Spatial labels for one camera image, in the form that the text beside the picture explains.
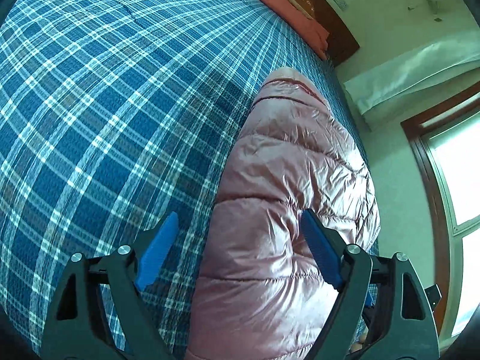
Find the pink quilted down jacket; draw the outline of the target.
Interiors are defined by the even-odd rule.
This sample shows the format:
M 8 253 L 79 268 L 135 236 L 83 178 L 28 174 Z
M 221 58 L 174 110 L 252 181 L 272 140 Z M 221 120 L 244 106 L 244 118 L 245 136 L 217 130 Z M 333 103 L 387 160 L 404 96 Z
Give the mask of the pink quilted down jacket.
M 337 291 L 299 229 L 310 209 L 368 250 L 374 183 L 323 93 L 282 67 L 260 87 L 221 177 L 190 314 L 188 359 L 303 359 Z

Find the right window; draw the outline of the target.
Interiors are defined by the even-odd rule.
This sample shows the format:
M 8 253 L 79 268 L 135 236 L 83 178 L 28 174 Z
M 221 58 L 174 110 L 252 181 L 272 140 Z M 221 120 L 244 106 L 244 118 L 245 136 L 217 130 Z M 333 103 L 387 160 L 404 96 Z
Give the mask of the right window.
M 439 340 L 465 332 L 479 305 L 479 84 L 401 124 L 429 203 Z

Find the green curtain right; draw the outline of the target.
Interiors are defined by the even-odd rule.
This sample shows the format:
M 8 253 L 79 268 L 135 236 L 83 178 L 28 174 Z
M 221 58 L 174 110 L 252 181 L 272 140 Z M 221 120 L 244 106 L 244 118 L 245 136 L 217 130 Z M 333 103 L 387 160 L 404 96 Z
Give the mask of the green curtain right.
M 479 31 L 464 31 L 412 49 L 344 83 L 357 110 L 374 108 L 479 68 Z

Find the blue plaid bed sheet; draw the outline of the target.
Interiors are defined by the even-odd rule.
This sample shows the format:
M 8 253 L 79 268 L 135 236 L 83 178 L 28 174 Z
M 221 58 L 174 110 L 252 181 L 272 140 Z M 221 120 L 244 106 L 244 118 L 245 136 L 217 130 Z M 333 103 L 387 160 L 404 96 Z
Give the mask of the blue plaid bed sheet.
M 174 211 L 145 303 L 185 354 L 221 173 L 280 67 L 359 138 L 333 64 L 260 0 L 16 1 L 1 26 L 1 307 L 30 349 L 75 252 L 108 254 Z

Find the dark wooden headboard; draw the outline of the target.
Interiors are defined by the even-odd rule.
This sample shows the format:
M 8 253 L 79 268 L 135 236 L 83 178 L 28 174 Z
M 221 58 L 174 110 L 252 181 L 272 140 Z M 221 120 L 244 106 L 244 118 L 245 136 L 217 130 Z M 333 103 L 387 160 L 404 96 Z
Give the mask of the dark wooden headboard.
M 338 67 L 360 49 L 360 45 L 346 24 L 327 0 L 311 0 L 315 9 L 316 21 L 329 32 L 328 55 L 333 65 Z

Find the orange red pillow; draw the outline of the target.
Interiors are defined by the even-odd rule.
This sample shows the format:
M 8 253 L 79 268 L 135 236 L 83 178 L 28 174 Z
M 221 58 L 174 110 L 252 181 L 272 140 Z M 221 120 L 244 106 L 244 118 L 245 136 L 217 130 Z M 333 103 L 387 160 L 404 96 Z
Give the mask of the orange red pillow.
M 283 18 L 293 30 L 311 47 L 322 59 L 326 60 L 329 32 L 316 19 L 307 18 L 300 10 L 290 4 L 288 0 L 260 0 L 278 16 Z

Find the wall power socket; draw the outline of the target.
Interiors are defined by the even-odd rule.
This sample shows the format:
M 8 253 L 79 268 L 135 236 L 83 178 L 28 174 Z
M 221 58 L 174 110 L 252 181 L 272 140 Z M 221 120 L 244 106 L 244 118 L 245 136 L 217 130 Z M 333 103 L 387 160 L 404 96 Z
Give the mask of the wall power socket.
M 348 8 L 348 4 L 346 0 L 333 0 L 333 1 L 341 11 L 345 11 Z

